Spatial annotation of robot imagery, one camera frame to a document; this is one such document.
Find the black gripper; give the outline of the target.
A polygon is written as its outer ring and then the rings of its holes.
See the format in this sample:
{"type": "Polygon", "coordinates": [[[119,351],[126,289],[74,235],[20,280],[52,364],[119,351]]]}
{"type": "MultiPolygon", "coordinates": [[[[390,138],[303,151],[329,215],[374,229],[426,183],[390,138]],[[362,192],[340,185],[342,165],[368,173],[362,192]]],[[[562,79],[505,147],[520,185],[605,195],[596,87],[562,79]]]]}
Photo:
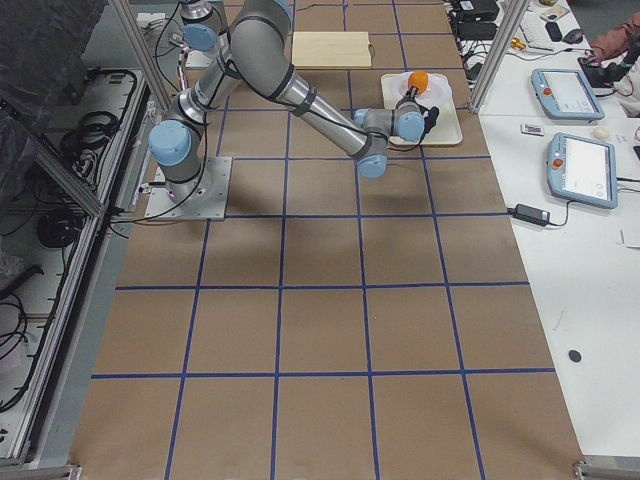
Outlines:
{"type": "Polygon", "coordinates": [[[420,107],[420,111],[423,114],[424,120],[424,128],[421,137],[425,138],[436,126],[438,117],[440,115],[440,109],[436,106],[430,108],[420,107]]]}

